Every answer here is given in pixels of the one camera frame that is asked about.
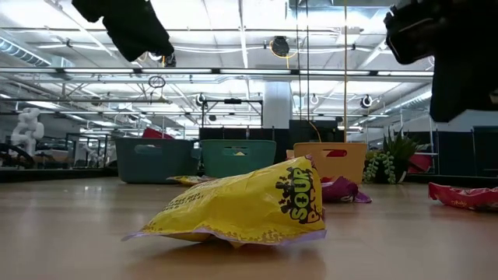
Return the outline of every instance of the bin handle cutout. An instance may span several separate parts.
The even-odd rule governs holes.
[[[157,145],[136,145],[133,150],[139,155],[158,155],[163,152]]]
[[[250,149],[248,147],[225,147],[223,148],[224,156],[247,156]]]
[[[348,155],[348,151],[344,149],[324,149],[322,155],[326,158],[340,158],[346,157]]]

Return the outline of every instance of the orange storage bin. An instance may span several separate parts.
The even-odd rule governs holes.
[[[363,179],[366,144],[363,143],[296,143],[296,157],[312,155],[320,177],[343,176],[360,184]]]

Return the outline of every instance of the ceiling light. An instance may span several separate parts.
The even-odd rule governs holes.
[[[363,109],[368,109],[372,106],[372,97],[370,95],[365,95],[364,98],[361,99],[359,102],[359,106],[362,107]]]
[[[221,74],[234,74],[234,75],[288,75],[290,70],[272,70],[272,69],[221,69]]]
[[[111,123],[109,121],[92,121],[94,124],[102,125],[102,126],[107,126],[107,127],[114,127],[117,126],[115,123]]]
[[[89,111],[61,111],[61,114],[99,114],[99,112],[89,112]]]
[[[301,70],[301,75],[344,75],[344,70]],[[348,71],[348,75],[369,75],[369,71]]]
[[[142,69],[144,74],[211,74],[211,69],[193,69],[193,68],[158,68],[158,69]]]
[[[56,73],[54,68],[1,68],[0,73]]]
[[[34,105],[34,106],[47,108],[47,109],[54,109],[54,110],[56,110],[56,109],[60,109],[61,108],[59,105],[55,105],[53,103],[44,102],[44,101],[29,101],[27,103],[31,104],[31,105]]]
[[[318,104],[318,97],[316,94],[313,93],[313,97],[310,98],[310,103],[313,104],[313,105],[317,105]]]
[[[395,76],[433,76],[434,72],[429,71],[380,71],[377,73],[378,75],[395,75]]]
[[[86,121],[84,118],[82,118],[82,117],[78,117],[78,116],[75,116],[75,115],[68,114],[67,116],[68,116],[68,117],[70,117],[70,118],[71,118],[71,119],[73,119],[73,120],[77,120],[77,121]]]
[[[135,72],[130,68],[65,68],[66,73],[79,74],[128,74]]]

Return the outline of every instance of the green plant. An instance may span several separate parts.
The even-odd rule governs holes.
[[[388,130],[388,136],[384,135],[384,153],[389,152],[390,156],[393,156],[395,160],[408,161],[415,155],[417,149],[417,142],[408,137],[403,137],[402,128],[394,138],[391,136],[391,129]]]
[[[366,154],[367,166],[363,173],[363,180],[366,182],[374,181],[382,163],[384,172],[387,175],[389,184],[396,184],[396,163],[408,162],[410,158],[419,149],[418,144],[408,137],[403,137],[402,130],[391,135],[391,129],[388,135],[384,135],[384,147],[382,151],[370,151]]]
[[[390,152],[376,152],[372,155],[372,158],[368,161],[368,165],[366,166],[366,170],[363,173],[363,180],[365,182],[372,182],[374,178],[377,176],[377,172],[379,170],[379,163],[382,163],[384,167],[384,173],[388,175],[388,183],[396,184],[396,175],[395,175],[395,165],[394,165],[394,157],[391,156]]]

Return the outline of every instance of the pink candy wrapper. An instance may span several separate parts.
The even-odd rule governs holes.
[[[371,203],[372,199],[359,191],[358,185],[339,177],[335,181],[321,178],[321,192],[324,203]]]

